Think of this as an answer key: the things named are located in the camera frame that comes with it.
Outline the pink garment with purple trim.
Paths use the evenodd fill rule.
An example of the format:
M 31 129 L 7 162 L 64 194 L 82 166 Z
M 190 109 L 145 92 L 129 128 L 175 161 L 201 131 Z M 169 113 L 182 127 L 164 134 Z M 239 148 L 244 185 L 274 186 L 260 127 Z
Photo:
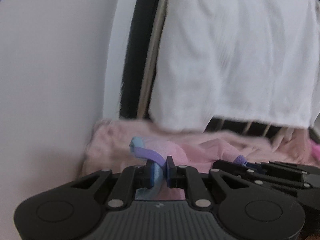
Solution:
M 154 186 L 136 191 L 136 200 L 183 200 L 182 189 L 170 189 L 165 182 L 165 162 L 172 156 L 175 165 L 196 168 L 207 173 L 217 160 L 246 165 L 247 160 L 234 146 L 222 139 L 213 139 L 196 144 L 187 141 L 170 141 L 160 138 L 133 137 L 130 151 L 138 159 L 151 160 L 154 163 Z

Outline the pink blanket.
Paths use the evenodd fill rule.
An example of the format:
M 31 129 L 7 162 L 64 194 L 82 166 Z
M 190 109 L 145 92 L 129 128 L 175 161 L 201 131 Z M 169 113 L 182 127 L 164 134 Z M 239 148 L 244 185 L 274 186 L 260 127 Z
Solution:
M 282 161 L 319 166 L 313 153 L 309 133 L 304 129 L 282 129 L 273 141 L 266 137 L 245 137 L 230 131 L 204 133 L 168 133 L 143 120 L 103 120 L 93 130 L 87 146 L 81 175 L 102 169 L 120 173 L 124 168 L 155 162 L 155 184 L 150 189 L 138 189 L 137 200 L 184 199 L 180 189 L 169 189 L 162 165 L 172 156 L 176 165 L 187 165 L 206 173 L 221 159 L 250 163 Z

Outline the magenta cloth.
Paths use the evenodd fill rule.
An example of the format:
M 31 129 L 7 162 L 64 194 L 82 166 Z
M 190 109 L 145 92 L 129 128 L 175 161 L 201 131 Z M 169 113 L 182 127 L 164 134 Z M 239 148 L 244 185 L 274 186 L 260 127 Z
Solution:
M 318 161 L 320 161 L 320 144 L 311 140 L 310 145 L 311 145 L 312 156 Z

